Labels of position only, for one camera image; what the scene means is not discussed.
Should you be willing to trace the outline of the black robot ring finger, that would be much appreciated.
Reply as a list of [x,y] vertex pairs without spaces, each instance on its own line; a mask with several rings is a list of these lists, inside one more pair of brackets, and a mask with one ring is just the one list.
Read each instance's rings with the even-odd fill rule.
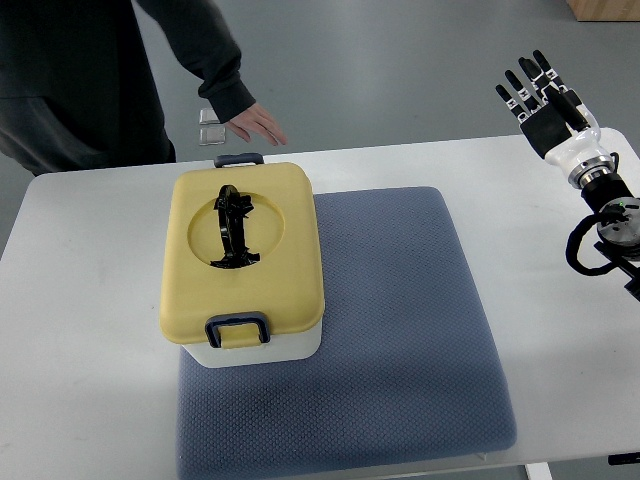
[[505,78],[518,98],[503,88],[503,101],[512,114],[534,114],[542,109],[541,102],[527,89],[512,70],[505,71]]

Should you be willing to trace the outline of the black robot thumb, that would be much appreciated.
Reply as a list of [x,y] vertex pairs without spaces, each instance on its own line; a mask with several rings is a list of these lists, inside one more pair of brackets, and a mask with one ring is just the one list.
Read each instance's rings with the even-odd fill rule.
[[578,110],[582,104],[574,90],[560,91],[553,87],[548,90],[548,100],[564,121],[575,131],[588,128],[588,121]]

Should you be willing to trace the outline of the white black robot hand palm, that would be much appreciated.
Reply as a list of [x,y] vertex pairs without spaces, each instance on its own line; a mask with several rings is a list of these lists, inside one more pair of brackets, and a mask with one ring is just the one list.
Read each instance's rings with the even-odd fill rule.
[[583,131],[573,130],[550,103],[530,114],[520,129],[542,160],[560,169],[572,187],[582,189],[596,177],[612,174],[614,159],[600,144],[601,130],[595,117],[583,103],[578,110],[588,121]]

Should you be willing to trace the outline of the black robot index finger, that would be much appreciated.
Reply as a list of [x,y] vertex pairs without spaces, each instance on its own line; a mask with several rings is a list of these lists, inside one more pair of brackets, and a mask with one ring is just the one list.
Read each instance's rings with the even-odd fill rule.
[[546,86],[552,85],[559,92],[567,92],[568,88],[566,84],[558,75],[556,70],[550,65],[545,55],[540,50],[534,50],[533,57],[541,70],[541,74],[534,79],[536,91],[541,93]]

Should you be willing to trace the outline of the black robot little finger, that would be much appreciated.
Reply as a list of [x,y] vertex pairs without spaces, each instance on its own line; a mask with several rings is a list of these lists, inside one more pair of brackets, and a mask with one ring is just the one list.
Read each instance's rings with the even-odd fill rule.
[[502,99],[508,110],[518,120],[519,123],[524,123],[530,117],[530,110],[524,103],[525,100],[530,98],[530,93],[526,88],[522,88],[518,91],[519,99],[515,99],[507,89],[498,84],[495,90],[499,97]]

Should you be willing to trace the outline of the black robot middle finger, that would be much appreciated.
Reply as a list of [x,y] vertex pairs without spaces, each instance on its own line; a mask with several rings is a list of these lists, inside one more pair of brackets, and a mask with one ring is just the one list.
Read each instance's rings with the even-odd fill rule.
[[534,84],[534,79],[541,74],[541,70],[539,69],[537,63],[529,58],[520,57],[518,59],[518,64],[531,83],[531,86],[533,87],[532,94],[541,102],[542,106],[547,105],[549,103],[547,98],[547,90],[550,85],[546,86],[541,93],[538,93]]

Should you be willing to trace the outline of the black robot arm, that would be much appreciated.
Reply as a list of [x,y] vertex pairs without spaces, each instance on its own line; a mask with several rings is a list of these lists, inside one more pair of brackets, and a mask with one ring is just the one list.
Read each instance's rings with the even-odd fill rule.
[[596,118],[541,51],[518,64],[530,85],[507,70],[514,92],[501,84],[495,90],[534,152],[562,171],[591,210],[569,234],[568,265],[588,277],[618,269],[629,277],[627,292],[638,298],[639,198],[619,175],[619,154],[601,145]]

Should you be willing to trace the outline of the dark grey sleeve forearm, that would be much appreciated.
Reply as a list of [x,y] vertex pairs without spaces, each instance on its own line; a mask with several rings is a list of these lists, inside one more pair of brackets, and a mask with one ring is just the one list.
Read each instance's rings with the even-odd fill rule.
[[242,53],[213,1],[140,1],[178,62],[201,80],[199,96],[220,122],[241,125],[256,104],[241,79]]

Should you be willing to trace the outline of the person's bare hand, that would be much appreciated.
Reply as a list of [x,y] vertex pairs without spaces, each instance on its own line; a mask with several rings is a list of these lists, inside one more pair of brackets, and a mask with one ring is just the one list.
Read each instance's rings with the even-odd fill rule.
[[272,146],[288,144],[288,138],[276,119],[259,103],[227,121],[225,126],[247,143],[254,136],[259,136]]

